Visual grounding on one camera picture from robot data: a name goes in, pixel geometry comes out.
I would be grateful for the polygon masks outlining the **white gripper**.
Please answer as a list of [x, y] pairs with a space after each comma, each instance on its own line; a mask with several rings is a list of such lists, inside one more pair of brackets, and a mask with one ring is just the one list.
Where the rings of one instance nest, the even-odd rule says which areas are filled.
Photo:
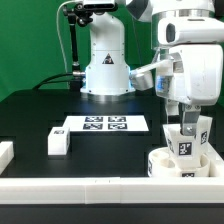
[[130, 72], [137, 90], [154, 88], [181, 105], [181, 134], [194, 136], [200, 106], [221, 91], [224, 22], [210, 17], [162, 18], [157, 25], [160, 58]]

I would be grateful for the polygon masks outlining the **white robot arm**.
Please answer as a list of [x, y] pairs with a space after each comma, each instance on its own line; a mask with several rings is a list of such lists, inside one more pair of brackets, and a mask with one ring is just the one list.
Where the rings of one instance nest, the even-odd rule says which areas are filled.
[[[135, 70], [126, 67], [124, 27], [108, 14], [125, 6], [137, 20], [151, 24], [152, 49], [159, 57]], [[220, 94], [224, 23], [214, 18], [213, 0], [84, 0], [91, 12], [91, 62], [84, 90], [92, 95], [119, 95], [129, 85], [154, 88], [181, 104], [181, 134], [194, 136], [202, 106]]]

